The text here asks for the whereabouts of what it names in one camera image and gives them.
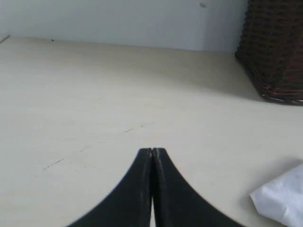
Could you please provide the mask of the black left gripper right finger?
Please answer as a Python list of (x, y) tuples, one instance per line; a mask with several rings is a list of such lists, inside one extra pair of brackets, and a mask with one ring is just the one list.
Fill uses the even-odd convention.
[(153, 203), (157, 227), (240, 227), (202, 198), (183, 178), (164, 148), (152, 149)]

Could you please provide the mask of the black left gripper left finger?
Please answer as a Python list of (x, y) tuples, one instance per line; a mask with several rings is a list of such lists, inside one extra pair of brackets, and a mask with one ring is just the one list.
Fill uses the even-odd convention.
[(151, 148), (138, 151), (113, 191), (71, 227), (148, 227), (151, 220)]

